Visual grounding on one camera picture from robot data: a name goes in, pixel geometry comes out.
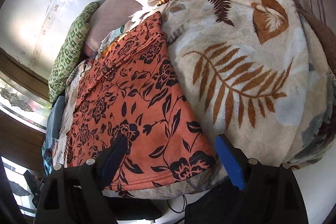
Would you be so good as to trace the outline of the orange black floral blouse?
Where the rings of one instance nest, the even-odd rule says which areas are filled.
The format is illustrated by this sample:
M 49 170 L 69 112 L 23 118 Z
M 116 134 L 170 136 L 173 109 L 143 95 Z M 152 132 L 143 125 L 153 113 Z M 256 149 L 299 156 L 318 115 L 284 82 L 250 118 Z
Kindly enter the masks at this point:
M 170 185 L 216 163 L 170 62 L 160 12 L 118 38 L 80 80 L 67 165 L 98 157 L 122 135 L 127 149 L 111 190 Z

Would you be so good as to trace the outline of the turquoise patterned cloth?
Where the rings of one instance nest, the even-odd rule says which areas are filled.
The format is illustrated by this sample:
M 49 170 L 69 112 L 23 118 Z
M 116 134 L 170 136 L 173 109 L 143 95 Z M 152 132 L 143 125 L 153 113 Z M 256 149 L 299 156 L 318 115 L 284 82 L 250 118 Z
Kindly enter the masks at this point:
M 54 170 L 53 160 L 52 160 L 52 150 L 56 142 L 55 138 L 52 138 L 49 141 L 44 141 L 42 145 L 42 158 L 43 166 L 45 169 L 46 176 L 49 176 Z

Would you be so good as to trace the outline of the stained glass window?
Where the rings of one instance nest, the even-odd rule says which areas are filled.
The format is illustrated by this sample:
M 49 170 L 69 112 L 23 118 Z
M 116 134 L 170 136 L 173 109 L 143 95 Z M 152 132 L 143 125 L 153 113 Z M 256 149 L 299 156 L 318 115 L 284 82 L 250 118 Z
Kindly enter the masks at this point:
M 17 84 L 3 72 L 0 90 L 1 111 L 30 128 L 46 133 L 52 108 L 49 101 Z

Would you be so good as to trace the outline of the cream leaf print blanket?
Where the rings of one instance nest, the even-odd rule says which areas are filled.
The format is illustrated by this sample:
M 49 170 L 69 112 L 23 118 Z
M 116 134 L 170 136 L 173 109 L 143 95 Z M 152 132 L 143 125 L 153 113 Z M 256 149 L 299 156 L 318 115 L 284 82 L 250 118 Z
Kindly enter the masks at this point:
M 136 12 L 106 49 L 67 79 L 53 164 L 67 165 L 79 82 L 94 61 L 147 17 L 161 13 L 170 62 L 216 163 L 181 182 L 107 196 L 174 198 L 202 192 L 227 172 L 215 151 L 224 134 L 247 157 L 302 169 L 335 143 L 335 35 L 293 0 L 161 0 Z

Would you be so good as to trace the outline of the green checkered pillow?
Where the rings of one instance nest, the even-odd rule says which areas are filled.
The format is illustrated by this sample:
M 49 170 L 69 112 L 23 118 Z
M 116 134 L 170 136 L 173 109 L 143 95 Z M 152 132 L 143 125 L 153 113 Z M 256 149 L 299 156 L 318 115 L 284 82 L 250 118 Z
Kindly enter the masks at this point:
M 90 30 L 88 20 L 97 10 L 100 3 L 89 3 L 80 15 L 72 22 L 66 39 L 54 61 L 51 74 L 49 76 L 49 100 L 55 102 L 57 97 L 66 88 L 66 82 L 81 55 L 86 35 Z

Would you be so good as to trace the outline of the white teal small socks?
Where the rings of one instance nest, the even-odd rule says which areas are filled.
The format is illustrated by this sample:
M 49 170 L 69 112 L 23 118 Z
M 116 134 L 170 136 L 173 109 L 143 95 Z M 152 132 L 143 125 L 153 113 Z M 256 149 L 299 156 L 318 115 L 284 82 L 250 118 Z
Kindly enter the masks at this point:
M 117 37 L 119 37 L 120 35 L 123 34 L 123 30 L 124 30 L 124 25 L 122 25 L 121 27 L 119 27 L 118 29 L 115 29 L 113 31 L 111 31 L 106 37 L 105 39 L 102 41 L 101 43 L 101 50 L 106 49 L 106 47 L 108 47 L 110 45 L 110 43 L 112 43 Z

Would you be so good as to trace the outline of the pink quilted pillow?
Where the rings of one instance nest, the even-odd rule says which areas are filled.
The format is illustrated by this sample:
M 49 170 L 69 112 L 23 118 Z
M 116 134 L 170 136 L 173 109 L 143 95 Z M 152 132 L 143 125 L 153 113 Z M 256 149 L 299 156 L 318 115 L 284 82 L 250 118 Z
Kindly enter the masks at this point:
M 83 52 L 93 58 L 103 39 L 113 30 L 129 21 L 129 17 L 142 9 L 136 0 L 105 0 L 89 20 L 90 30 L 83 44 Z

